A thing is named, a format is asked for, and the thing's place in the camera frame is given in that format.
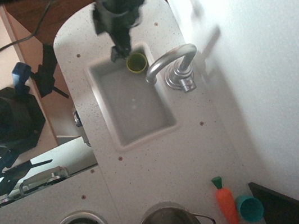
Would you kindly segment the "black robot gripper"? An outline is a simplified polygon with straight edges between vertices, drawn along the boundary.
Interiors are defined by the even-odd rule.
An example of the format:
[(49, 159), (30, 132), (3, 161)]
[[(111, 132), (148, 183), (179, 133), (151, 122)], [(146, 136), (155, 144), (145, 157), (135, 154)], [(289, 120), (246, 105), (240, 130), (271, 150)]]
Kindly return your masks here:
[(129, 30), (139, 17), (144, 0), (95, 0), (93, 21), (98, 35), (107, 33), (114, 46), (110, 60), (126, 59), (132, 51)]

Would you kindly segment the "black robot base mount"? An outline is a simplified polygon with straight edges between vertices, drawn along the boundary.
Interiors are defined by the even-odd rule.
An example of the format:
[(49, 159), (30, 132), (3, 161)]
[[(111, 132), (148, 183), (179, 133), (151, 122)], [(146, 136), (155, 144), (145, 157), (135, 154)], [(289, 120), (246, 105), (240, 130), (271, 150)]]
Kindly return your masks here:
[(1, 89), (0, 157), (9, 151), (20, 155), (36, 147), (45, 121), (34, 95), (19, 95), (10, 87)]

